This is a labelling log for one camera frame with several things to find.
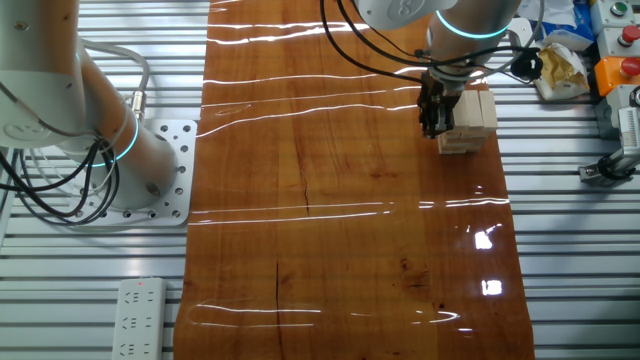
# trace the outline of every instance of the emergency stop button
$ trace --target emergency stop button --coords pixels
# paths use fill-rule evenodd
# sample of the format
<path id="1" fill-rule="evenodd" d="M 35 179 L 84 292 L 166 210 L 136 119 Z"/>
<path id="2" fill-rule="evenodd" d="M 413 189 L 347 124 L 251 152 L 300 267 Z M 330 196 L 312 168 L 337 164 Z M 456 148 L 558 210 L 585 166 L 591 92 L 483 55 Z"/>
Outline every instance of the emergency stop button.
<path id="1" fill-rule="evenodd" d="M 629 25 L 622 29 L 622 35 L 618 38 L 618 42 L 624 47 L 630 47 L 638 39 L 640 39 L 640 28 Z"/>
<path id="2" fill-rule="evenodd" d="M 622 60 L 622 63 L 620 64 L 620 75 L 625 78 L 640 75 L 640 60 L 636 58 Z"/>

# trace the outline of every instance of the stacked wooden blocks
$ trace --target stacked wooden blocks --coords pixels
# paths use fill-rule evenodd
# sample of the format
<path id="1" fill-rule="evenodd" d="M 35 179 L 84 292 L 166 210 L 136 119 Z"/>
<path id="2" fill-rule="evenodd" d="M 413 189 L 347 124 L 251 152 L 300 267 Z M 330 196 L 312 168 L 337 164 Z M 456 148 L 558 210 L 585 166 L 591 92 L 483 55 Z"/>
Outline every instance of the stacked wooden blocks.
<path id="1" fill-rule="evenodd" d="M 491 91 L 463 91 L 453 108 L 453 130 L 438 136 L 440 154 L 477 152 L 498 129 L 496 101 Z"/>

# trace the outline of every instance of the bolt hole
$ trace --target bolt hole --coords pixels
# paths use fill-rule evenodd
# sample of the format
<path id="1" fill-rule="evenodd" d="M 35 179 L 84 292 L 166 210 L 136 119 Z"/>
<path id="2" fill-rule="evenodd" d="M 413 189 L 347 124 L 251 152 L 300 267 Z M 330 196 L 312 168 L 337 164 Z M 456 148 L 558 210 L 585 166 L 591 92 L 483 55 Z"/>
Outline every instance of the bolt hole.
<path id="1" fill-rule="evenodd" d="M 29 24 L 27 24 L 24 21 L 18 21 L 15 24 L 13 24 L 14 29 L 18 30 L 18 31 L 24 31 L 24 30 L 29 30 Z"/>

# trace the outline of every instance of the cyan led ring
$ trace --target cyan led ring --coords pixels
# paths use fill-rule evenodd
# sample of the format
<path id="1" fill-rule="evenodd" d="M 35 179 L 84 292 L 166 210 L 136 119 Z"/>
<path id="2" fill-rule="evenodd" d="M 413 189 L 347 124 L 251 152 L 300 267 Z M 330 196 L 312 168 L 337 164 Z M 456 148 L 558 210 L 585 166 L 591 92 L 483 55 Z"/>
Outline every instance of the cyan led ring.
<path id="1" fill-rule="evenodd" d="M 504 33 L 505 31 L 507 31 L 507 29 L 509 28 L 509 24 L 507 24 L 507 26 L 505 26 L 504 29 L 500 30 L 500 31 L 496 31 L 494 33 L 491 34 L 472 34 L 472 33 L 468 33 L 465 31 L 462 31 L 458 28 L 456 28 L 455 26 L 451 25 L 447 20 L 445 20 L 444 16 L 442 16 L 442 14 L 440 14 L 440 11 L 436 11 L 436 15 L 438 16 L 438 19 L 440 19 L 440 22 L 449 30 L 451 30 L 451 32 L 460 35 L 462 37 L 466 37 L 469 39 L 489 39 L 492 37 L 496 37 L 502 33 Z"/>
<path id="2" fill-rule="evenodd" d="M 135 117 L 133 118 L 133 121 L 136 123 L 136 133 L 133 135 L 133 140 L 131 140 L 131 144 L 129 144 L 129 146 L 126 148 L 126 150 L 122 152 L 122 154 L 120 154 L 120 155 L 118 155 L 118 157 L 116 157 L 116 161 L 122 159 L 125 155 L 127 155 L 127 153 L 129 151 L 131 151 L 131 148 L 133 148 L 133 145 L 135 145 L 136 140 L 138 140 L 138 132 L 140 131 L 140 124 L 138 123 L 138 120 L 135 119 Z M 100 167 L 100 166 L 105 166 L 105 164 L 104 163 L 98 164 L 98 165 L 94 164 L 92 167 Z"/>

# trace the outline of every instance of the white robot arm segment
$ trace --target white robot arm segment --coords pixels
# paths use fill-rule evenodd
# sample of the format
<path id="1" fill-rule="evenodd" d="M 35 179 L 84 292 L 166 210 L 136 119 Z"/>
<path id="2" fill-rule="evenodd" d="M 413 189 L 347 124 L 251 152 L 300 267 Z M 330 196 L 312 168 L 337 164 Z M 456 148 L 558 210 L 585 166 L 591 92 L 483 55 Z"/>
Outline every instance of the white robot arm segment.
<path id="1" fill-rule="evenodd" d="M 374 29 L 393 30 L 432 13 L 453 7 L 458 0 L 355 0 L 362 18 Z"/>

